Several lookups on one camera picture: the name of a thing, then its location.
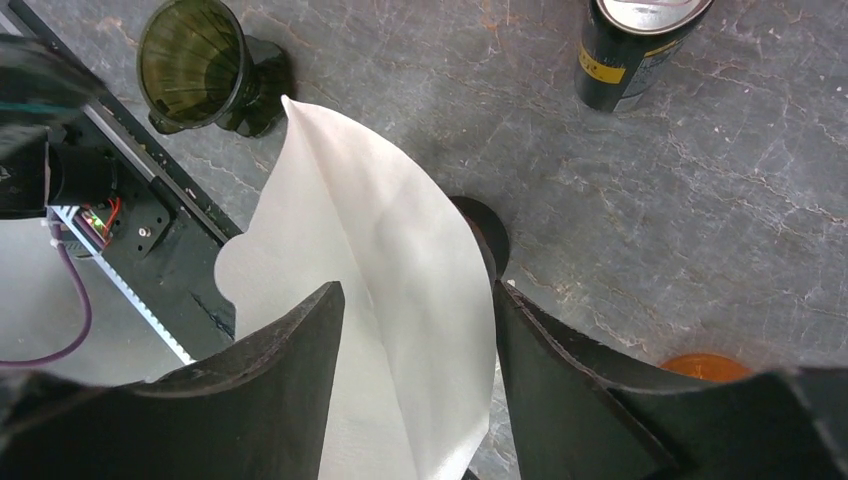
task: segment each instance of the green glass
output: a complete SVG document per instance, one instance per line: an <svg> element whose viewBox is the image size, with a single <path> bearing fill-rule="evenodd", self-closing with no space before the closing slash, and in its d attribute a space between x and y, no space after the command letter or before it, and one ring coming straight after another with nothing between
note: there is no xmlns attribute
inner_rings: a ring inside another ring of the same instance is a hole
<svg viewBox="0 0 848 480"><path fill-rule="evenodd" d="M279 46L245 36L219 0L171 0L153 14L138 54L149 120L162 134L215 123L245 137L268 131L294 96Z"/></svg>

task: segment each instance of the can lid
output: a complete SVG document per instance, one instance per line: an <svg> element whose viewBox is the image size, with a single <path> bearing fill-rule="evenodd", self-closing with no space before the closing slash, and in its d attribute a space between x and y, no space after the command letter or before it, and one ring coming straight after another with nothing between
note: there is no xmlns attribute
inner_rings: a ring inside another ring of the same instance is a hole
<svg viewBox="0 0 848 480"><path fill-rule="evenodd" d="M700 15L712 0L597 0L604 16L616 27L636 35L674 30Z"/></svg>

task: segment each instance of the white napkin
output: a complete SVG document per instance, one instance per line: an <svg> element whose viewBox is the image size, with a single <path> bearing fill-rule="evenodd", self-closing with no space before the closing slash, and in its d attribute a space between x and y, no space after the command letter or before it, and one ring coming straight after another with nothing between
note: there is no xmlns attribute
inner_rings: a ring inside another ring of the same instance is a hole
<svg viewBox="0 0 848 480"><path fill-rule="evenodd" d="M474 236L390 142L326 108L283 104L283 151L250 228L215 264L236 338L340 280L346 307L319 478L459 479L487 431L495 365Z"/></svg>

